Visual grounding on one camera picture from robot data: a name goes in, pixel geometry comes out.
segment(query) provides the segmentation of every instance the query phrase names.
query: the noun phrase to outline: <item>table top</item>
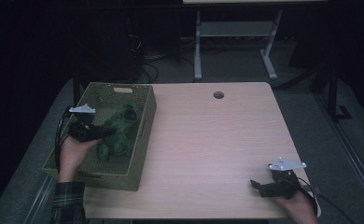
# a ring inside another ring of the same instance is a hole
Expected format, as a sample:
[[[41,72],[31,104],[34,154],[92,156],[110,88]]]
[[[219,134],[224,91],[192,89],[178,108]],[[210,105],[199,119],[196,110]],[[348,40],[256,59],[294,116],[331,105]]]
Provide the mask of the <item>table top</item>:
[[[184,4],[215,4],[215,3],[305,3],[327,2],[328,0],[183,0]]]
[[[137,192],[86,188],[89,218],[278,218],[249,180],[272,183],[268,164],[299,161],[267,83],[153,85],[157,101]],[[221,91],[222,99],[214,97]],[[298,177],[308,180],[304,170]]]

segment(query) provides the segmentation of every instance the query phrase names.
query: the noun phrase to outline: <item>hand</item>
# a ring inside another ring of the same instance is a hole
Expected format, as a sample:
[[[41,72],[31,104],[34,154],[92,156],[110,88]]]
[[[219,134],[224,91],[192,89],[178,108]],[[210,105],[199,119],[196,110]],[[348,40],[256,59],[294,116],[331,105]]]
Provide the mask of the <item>hand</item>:
[[[101,143],[102,139],[81,143],[71,136],[63,141],[60,156],[59,182],[72,182],[77,178],[77,171],[84,162],[92,147]]]
[[[276,197],[274,200],[287,210],[289,216],[297,224],[319,223],[310,201],[300,191],[296,191],[293,197],[289,200],[283,197]]]

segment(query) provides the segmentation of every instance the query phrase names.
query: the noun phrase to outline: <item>white metal frame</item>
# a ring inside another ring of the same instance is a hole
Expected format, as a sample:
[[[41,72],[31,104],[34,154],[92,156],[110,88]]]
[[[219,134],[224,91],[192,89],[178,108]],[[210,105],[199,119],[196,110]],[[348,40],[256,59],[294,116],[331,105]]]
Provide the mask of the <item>white metal frame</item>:
[[[201,80],[202,61],[200,57],[201,36],[268,36],[269,42],[265,49],[260,50],[260,56],[266,66],[270,79],[277,79],[277,74],[270,60],[278,24],[281,20],[282,10],[278,10],[273,21],[201,21],[201,12],[197,12],[196,20],[196,50],[194,52],[194,78]]]

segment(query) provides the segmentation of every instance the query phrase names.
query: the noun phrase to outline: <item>floor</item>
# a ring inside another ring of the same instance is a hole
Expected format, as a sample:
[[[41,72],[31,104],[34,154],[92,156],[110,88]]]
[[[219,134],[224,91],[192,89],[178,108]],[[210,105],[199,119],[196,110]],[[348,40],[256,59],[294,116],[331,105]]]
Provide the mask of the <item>floor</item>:
[[[203,54],[201,82],[263,81],[278,86],[304,72],[288,67],[295,43],[278,40],[273,46],[271,59],[279,78],[269,80],[259,56],[266,39],[245,39],[238,44],[223,46],[217,52]],[[165,58],[145,66],[157,83],[192,82],[194,78],[193,54],[183,58]],[[364,110],[351,89],[339,82],[338,105],[344,105],[353,119],[333,122],[324,104],[327,91],[313,94],[309,77],[287,89],[274,91],[301,160],[308,164],[306,173],[315,191],[321,191],[337,204],[356,223],[364,223]],[[146,83],[141,76],[137,83]],[[65,83],[44,119],[33,142],[27,149],[19,168],[9,182],[0,200],[0,223],[48,223],[54,181],[41,167],[53,147],[53,136],[63,109],[73,103],[72,81]],[[363,165],[356,163],[358,158]],[[348,223],[329,203],[318,198],[321,223]],[[130,223],[128,220],[91,220],[90,223]],[[271,224],[292,223],[289,219],[270,220]]]

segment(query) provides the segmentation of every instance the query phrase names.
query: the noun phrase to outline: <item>green plastic basket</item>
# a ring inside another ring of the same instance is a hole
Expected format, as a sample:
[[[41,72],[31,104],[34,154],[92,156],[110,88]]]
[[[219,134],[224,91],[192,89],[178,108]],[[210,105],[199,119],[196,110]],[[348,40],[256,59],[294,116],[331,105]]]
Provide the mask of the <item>green plastic basket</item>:
[[[156,113],[156,99],[152,86],[125,85],[92,82],[83,93],[78,105],[87,104],[96,109],[92,124],[102,125],[116,110],[125,104],[135,103],[141,112],[140,121],[134,124],[129,139],[134,140],[131,157],[111,156],[109,161],[100,161],[95,148],[80,167],[77,178],[87,187],[137,191],[147,154],[147,143]],[[72,116],[65,125],[62,137],[68,133],[69,125],[76,118]],[[42,169],[58,179],[54,149]]]

